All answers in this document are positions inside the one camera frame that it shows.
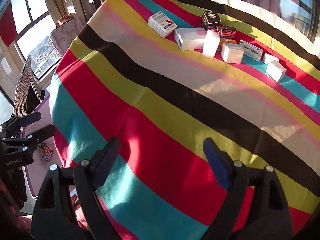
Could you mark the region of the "red blue small box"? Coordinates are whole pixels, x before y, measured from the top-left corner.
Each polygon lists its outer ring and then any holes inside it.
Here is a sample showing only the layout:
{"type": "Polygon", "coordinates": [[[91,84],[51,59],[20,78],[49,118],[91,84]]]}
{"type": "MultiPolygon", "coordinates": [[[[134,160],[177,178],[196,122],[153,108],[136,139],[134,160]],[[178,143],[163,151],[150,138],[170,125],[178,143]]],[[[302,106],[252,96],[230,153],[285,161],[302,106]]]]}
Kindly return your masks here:
{"type": "Polygon", "coordinates": [[[54,150],[45,142],[41,142],[38,144],[38,147],[42,150],[41,157],[44,162],[50,162],[54,150]]]}

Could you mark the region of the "small white box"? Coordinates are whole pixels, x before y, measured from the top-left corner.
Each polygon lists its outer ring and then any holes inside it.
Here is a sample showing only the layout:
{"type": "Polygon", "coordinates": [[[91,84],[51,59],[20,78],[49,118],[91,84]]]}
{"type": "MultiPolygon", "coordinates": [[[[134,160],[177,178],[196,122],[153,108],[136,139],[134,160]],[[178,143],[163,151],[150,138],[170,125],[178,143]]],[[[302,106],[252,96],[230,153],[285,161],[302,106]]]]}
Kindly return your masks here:
{"type": "Polygon", "coordinates": [[[263,62],[264,62],[264,64],[269,64],[269,63],[272,62],[272,61],[277,61],[277,62],[278,62],[279,59],[278,59],[277,57],[271,55],[271,54],[268,54],[268,53],[265,53],[265,54],[263,55],[263,62]]]}

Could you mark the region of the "white barcode text box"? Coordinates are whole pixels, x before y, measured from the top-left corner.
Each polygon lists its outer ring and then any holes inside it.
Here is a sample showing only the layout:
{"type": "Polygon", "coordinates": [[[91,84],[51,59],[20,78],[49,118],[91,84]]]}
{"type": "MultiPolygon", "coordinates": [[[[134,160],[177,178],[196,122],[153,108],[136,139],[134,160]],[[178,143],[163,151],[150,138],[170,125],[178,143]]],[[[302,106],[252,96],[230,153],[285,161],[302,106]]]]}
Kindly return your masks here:
{"type": "Polygon", "coordinates": [[[239,46],[244,50],[244,54],[254,61],[259,62],[263,55],[263,50],[244,40],[239,41],[239,46]]]}

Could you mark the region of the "white cube box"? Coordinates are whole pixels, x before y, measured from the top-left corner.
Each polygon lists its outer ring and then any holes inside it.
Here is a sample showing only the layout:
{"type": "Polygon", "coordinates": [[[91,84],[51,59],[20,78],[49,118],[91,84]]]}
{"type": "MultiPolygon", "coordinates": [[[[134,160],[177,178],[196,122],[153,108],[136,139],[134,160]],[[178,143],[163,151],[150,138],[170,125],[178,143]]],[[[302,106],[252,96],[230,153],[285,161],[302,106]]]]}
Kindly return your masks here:
{"type": "Polygon", "coordinates": [[[240,64],[244,55],[243,48],[237,43],[224,43],[221,57],[226,63],[240,64]]]}

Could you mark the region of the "white blue medicine box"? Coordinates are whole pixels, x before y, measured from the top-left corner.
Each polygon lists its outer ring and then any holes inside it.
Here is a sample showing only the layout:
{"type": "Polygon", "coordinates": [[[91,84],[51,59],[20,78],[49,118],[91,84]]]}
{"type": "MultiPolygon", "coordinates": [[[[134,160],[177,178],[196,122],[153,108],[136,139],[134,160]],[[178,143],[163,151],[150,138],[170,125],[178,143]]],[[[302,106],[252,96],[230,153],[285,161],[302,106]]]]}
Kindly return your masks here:
{"type": "Polygon", "coordinates": [[[162,38],[166,38],[177,28],[177,25],[161,11],[149,17],[148,25],[162,38]]]}

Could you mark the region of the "orange white box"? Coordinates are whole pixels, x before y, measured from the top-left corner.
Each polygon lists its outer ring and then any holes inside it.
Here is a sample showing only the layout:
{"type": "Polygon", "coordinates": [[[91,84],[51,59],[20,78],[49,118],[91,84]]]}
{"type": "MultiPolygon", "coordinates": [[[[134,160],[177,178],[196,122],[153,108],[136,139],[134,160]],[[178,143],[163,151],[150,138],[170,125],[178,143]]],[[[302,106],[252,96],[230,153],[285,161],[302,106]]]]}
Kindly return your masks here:
{"type": "Polygon", "coordinates": [[[220,38],[220,42],[219,42],[217,51],[221,51],[222,50],[222,46],[223,46],[224,43],[237,44],[236,40],[228,39],[228,38],[220,38]]]}

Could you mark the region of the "tall white box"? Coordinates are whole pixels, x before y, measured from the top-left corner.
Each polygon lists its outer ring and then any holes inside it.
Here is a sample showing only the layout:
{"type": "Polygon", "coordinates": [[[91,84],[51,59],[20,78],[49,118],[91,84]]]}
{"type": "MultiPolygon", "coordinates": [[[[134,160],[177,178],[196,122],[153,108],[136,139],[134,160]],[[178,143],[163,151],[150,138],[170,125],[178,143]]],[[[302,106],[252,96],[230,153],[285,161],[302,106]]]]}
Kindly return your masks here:
{"type": "Polygon", "coordinates": [[[203,55],[210,59],[213,59],[218,49],[219,43],[220,35],[216,31],[208,29],[203,43],[203,55]]]}

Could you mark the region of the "long white pink box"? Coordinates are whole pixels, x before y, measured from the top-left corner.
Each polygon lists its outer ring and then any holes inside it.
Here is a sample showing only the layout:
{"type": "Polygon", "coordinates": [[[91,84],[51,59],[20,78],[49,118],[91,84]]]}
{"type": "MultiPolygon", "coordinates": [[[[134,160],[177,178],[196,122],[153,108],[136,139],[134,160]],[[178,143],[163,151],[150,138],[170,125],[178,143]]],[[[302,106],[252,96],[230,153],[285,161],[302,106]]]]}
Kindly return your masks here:
{"type": "Polygon", "coordinates": [[[174,38],[180,50],[202,49],[207,31],[203,28],[177,28],[174,38]]]}

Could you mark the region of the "black printed box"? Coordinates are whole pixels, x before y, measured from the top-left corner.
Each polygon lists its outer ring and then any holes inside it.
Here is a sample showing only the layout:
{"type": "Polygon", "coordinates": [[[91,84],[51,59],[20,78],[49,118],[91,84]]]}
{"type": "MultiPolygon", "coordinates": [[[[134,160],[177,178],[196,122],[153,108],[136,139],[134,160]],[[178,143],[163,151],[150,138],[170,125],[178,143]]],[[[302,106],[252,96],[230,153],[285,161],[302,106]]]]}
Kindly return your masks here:
{"type": "Polygon", "coordinates": [[[221,23],[221,18],[216,10],[204,11],[201,16],[201,25],[204,29],[210,29],[221,23]]]}

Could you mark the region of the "purple white storage box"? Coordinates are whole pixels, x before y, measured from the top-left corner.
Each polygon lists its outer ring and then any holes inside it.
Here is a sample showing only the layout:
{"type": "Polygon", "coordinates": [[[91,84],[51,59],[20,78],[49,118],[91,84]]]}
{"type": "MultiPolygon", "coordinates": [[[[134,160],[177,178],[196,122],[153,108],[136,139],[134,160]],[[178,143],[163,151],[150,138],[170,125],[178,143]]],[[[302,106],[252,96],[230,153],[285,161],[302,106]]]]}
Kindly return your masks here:
{"type": "MultiPolygon", "coordinates": [[[[35,108],[35,111],[41,113],[41,120],[23,128],[22,137],[25,137],[26,135],[29,135],[35,130],[38,130],[48,124],[51,124],[52,120],[49,109],[49,96],[46,97],[35,108]]],[[[49,138],[45,141],[45,143],[48,144],[53,150],[51,159],[48,162],[44,161],[42,159],[42,149],[38,147],[33,154],[34,162],[24,168],[25,178],[28,182],[29,190],[33,197],[37,197],[50,165],[57,164],[59,167],[62,166],[60,157],[55,148],[54,137],[49,138]]]]}

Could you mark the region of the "pink quilted clothing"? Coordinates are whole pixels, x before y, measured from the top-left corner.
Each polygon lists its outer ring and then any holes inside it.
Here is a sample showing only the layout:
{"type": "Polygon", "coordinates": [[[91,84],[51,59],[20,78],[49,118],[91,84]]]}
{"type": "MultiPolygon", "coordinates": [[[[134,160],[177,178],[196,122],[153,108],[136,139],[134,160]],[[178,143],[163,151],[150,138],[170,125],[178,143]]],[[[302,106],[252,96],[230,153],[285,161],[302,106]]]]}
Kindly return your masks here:
{"type": "Polygon", "coordinates": [[[15,215],[15,209],[10,206],[6,200],[1,201],[1,239],[39,239],[37,236],[30,234],[31,229],[37,229],[40,232],[46,233],[45,239],[92,239],[92,235],[87,228],[80,223],[80,220],[75,215],[75,211],[80,207],[76,201],[77,196],[70,195],[69,188],[65,188],[60,193],[61,202],[63,203],[63,211],[72,211],[71,217],[75,219],[72,223],[74,228],[79,230],[79,234],[71,232],[68,224],[62,224],[62,220],[52,216],[49,218],[49,227],[32,226],[32,217],[15,215]]]}

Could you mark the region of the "red hanging cloth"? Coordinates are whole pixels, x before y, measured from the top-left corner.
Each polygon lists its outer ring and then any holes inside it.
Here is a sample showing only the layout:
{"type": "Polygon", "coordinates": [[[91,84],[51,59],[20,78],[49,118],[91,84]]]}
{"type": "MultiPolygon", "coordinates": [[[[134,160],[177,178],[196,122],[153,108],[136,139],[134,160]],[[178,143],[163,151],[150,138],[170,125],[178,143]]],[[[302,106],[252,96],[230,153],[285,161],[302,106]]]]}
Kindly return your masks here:
{"type": "Polygon", "coordinates": [[[1,35],[2,41],[7,47],[9,47],[12,44],[12,42],[16,40],[16,37],[18,36],[14,17],[13,17],[11,2],[8,4],[6,10],[4,11],[4,14],[1,17],[0,35],[1,35]]]}

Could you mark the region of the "floral cloth covered table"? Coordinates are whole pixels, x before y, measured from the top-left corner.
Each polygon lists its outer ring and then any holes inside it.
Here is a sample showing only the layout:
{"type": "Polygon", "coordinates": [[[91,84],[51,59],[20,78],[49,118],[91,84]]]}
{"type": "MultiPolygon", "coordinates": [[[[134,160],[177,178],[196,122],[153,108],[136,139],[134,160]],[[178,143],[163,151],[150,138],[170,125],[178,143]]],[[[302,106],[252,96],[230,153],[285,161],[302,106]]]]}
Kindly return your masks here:
{"type": "Polygon", "coordinates": [[[76,17],[57,27],[49,35],[56,52],[63,57],[73,40],[77,37],[84,25],[76,17]]]}

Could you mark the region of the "red bundle on table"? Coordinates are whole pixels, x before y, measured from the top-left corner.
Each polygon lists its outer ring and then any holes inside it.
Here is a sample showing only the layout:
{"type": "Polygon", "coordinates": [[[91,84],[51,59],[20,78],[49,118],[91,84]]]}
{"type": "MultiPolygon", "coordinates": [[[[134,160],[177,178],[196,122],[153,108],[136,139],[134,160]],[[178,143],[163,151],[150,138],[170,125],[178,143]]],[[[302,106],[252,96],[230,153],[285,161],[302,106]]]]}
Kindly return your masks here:
{"type": "Polygon", "coordinates": [[[64,16],[62,16],[61,18],[59,18],[55,25],[56,25],[56,28],[59,28],[60,26],[62,26],[63,24],[71,21],[72,19],[74,18],[74,16],[72,14],[66,14],[64,16]]]}

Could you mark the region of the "striped colourful blanket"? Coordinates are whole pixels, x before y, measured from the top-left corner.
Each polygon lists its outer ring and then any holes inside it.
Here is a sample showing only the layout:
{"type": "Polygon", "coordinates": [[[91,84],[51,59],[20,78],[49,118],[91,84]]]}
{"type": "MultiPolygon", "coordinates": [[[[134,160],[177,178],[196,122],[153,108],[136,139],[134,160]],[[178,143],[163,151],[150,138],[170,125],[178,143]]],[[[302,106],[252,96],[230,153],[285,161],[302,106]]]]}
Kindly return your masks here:
{"type": "Polygon", "coordinates": [[[77,35],[52,78],[50,111],[63,166],[89,159],[111,138],[120,153],[98,188],[121,239],[201,239],[227,191],[203,152],[212,138],[233,160],[274,167],[294,234],[319,205],[319,49],[294,27],[239,0],[106,0],[77,35]],[[148,19],[165,13],[199,27],[215,9],[235,40],[273,55],[228,64],[182,51],[148,19]]]}

